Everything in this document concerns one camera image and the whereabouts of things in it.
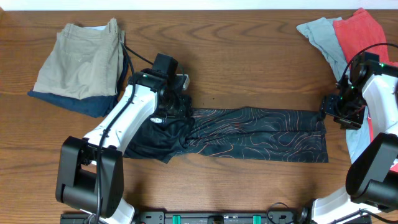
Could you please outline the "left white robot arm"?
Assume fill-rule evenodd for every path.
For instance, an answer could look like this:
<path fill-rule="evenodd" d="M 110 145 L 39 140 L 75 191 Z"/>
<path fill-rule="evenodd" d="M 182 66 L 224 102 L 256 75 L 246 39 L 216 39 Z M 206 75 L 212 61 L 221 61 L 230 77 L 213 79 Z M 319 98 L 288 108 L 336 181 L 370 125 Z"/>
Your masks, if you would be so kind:
<path fill-rule="evenodd" d="M 62 144 L 57 201 L 77 209 L 60 223 L 133 223 L 135 208 L 123 198 L 123 155 L 143 122 L 155 123 L 187 115 L 187 74 L 137 72 L 109 115 L 83 138 Z"/>

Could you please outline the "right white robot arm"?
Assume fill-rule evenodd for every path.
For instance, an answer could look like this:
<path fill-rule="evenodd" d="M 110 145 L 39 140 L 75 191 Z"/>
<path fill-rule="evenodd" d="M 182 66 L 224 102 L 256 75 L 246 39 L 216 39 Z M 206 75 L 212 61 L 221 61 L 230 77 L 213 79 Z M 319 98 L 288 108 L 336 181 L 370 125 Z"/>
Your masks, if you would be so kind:
<path fill-rule="evenodd" d="M 365 50 L 348 66 L 339 93 L 324 97 L 320 113 L 355 130 L 369 113 L 372 140 L 349 168 L 345 186 L 304 208 L 302 223 L 359 223 L 397 210 L 397 172 L 391 169 L 397 160 L 397 67 Z"/>

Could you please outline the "black cycling jersey with logos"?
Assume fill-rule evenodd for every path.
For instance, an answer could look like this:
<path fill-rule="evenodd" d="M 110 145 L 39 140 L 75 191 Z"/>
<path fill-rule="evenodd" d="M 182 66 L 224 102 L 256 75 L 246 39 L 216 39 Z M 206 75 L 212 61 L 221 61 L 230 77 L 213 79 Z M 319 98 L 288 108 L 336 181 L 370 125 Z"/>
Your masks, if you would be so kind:
<path fill-rule="evenodd" d="M 167 118 L 159 123 L 146 119 L 124 155 L 164 163 L 184 154 L 327 163 L 325 134 L 324 122 L 314 111 L 194 109 L 187 118 Z"/>

